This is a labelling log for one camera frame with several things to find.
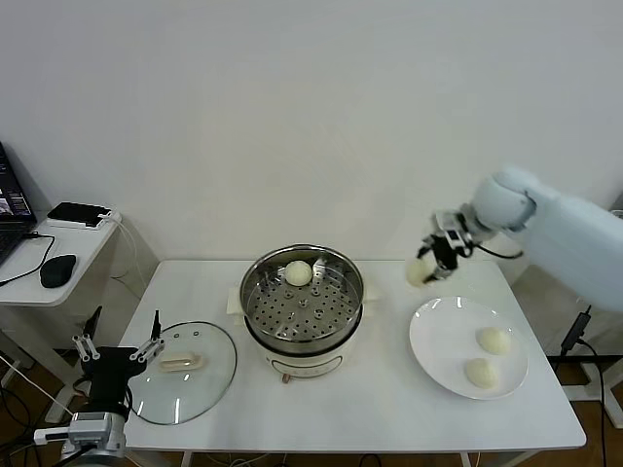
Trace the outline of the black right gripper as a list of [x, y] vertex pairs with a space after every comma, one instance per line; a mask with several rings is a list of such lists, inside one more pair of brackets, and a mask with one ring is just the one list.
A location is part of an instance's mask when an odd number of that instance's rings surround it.
[[426, 236], [421, 242], [416, 258], [422, 259], [432, 252], [436, 266], [422, 283], [428, 284], [450, 277], [458, 268], [458, 249], [458, 244], [449, 240], [446, 235], [434, 233]]

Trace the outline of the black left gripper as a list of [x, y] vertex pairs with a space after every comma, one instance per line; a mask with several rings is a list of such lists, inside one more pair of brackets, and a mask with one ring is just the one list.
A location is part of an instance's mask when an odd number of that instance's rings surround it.
[[142, 374], [149, 363], [165, 347], [161, 337], [162, 324], [160, 312], [156, 309], [150, 339], [137, 350], [135, 347], [95, 347], [94, 337], [102, 311], [100, 305], [85, 322], [81, 334], [74, 335], [72, 341], [78, 351], [83, 377], [91, 384], [87, 403], [80, 408], [81, 413], [129, 413], [132, 396], [128, 382]]

